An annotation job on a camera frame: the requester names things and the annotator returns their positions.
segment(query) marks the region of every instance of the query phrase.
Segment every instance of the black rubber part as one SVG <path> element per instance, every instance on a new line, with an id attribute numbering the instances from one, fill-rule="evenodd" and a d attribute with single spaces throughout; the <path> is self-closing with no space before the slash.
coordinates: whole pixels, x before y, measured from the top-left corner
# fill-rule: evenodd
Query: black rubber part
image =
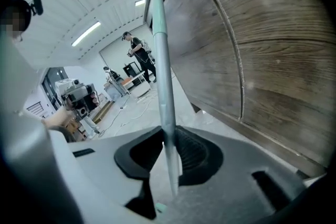
<path id="1" fill-rule="evenodd" d="M 150 171 L 162 150 L 163 131 L 160 126 L 122 145 L 114 154 L 115 163 L 128 178 L 142 180 L 139 196 L 125 207 L 148 219 L 156 217 L 154 201 L 149 185 Z"/>
<path id="2" fill-rule="evenodd" d="M 160 126 L 122 145 L 114 154 L 115 163 L 128 178 L 149 179 L 149 172 L 162 150 Z"/>
<path id="3" fill-rule="evenodd" d="M 88 155 L 88 154 L 93 153 L 93 152 L 95 152 L 93 149 L 86 148 L 85 150 L 80 150 L 80 151 L 73 152 L 73 155 L 75 156 L 75 158 L 77 158 L 77 157 Z"/>
<path id="4" fill-rule="evenodd" d="M 222 150 L 209 140 L 181 126 L 176 127 L 176 132 L 176 149 L 180 155 L 183 170 L 179 177 L 179 186 L 207 182 L 223 163 Z"/>
<path id="5" fill-rule="evenodd" d="M 139 196 L 130 200 L 125 207 L 148 219 L 156 217 L 149 179 L 143 181 Z"/>
<path id="6" fill-rule="evenodd" d="M 290 199 L 264 171 L 254 172 L 252 177 L 276 211 L 280 211 L 290 204 Z"/>

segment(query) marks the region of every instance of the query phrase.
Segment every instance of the man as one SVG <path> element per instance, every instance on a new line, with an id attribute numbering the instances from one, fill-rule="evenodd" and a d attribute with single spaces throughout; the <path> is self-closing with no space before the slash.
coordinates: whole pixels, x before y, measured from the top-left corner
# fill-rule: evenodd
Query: man
<path id="1" fill-rule="evenodd" d="M 142 44 L 141 41 L 136 38 L 133 37 L 131 35 L 130 32 L 125 32 L 122 35 L 122 39 L 126 39 L 127 41 L 131 42 L 131 50 L 129 50 L 129 54 L 135 55 L 135 57 L 137 58 L 142 71 L 144 71 L 144 78 L 145 80 L 150 83 L 151 81 L 149 80 L 149 74 L 148 74 L 148 70 L 151 70 L 153 75 L 155 76 L 155 79 L 153 80 L 153 83 L 156 83 L 156 70 L 155 70 L 155 66 L 153 65 L 151 59 L 149 58 L 147 52 L 142 48 Z"/>

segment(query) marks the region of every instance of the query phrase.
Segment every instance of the white floor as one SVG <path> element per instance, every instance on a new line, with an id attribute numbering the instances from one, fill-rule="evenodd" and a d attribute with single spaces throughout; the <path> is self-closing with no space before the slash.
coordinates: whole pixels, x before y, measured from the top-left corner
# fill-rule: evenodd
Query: white floor
<path id="1" fill-rule="evenodd" d="M 175 76 L 173 77 L 172 81 L 176 123 L 178 125 L 202 129 L 215 134 L 255 144 L 248 138 L 242 136 L 208 113 L 203 113 L 202 111 L 195 113 Z M 104 135 L 101 138 L 96 136 L 94 139 L 109 138 L 141 130 L 147 127 L 160 125 L 160 113 L 156 84 L 151 83 L 151 86 L 153 90 L 151 90 L 140 102 L 136 102 L 136 100 L 127 95 L 120 98 L 115 104 L 113 104 L 109 112 L 98 124 L 100 126 L 100 130 L 106 130 Z M 279 157 L 263 148 L 261 149 L 288 167 L 294 173 L 297 171 L 295 167 L 291 166 Z M 161 202 L 166 204 L 171 200 L 164 151 L 162 151 L 162 154 L 151 171 L 151 189 L 154 202 Z"/>

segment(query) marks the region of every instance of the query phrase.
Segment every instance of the window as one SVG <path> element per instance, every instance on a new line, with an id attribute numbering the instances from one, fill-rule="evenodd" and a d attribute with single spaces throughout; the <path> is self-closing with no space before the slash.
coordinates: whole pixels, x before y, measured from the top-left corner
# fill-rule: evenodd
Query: window
<path id="1" fill-rule="evenodd" d="M 57 99 L 55 82 L 62 79 L 68 79 L 67 74 L 63 67 L 53 67 L 49 68 L 44 80 L 42 82 L 42 87 L 47 94 L 47 97 L 55 110 L 58 110 L 62 104 Z"/>

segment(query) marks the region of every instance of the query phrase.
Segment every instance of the wooden plank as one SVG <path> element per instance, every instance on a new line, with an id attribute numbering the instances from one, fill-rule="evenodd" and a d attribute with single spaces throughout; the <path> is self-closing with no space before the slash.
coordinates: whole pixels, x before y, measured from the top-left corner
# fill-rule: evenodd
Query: wooden plank
<path id="1" fill-rule="evenodd" d="M 213 0 L 165 0 L 170 59 L 186 93 L 240 116 L 232 41 Z"/>
<path id="2" fill-rule="evenodd" d="M 336 145 L 336 36 L 323 4 L 218 1 L 241 58 L 243 122 L 327 166 Z"/>
<path id="3" fill-rule="evenodd" d="M 108 101 L 104 107 L 99 111 L 99 113 L 94 116 L 94 118 L 92 119 L 92 121 L 97 124 L 99 123 L 102 118 L 106 115 L 106 113 L 110 110 L 110 108 L 112 107 L 112 105 L 114 104 L 114 102 Z"/>

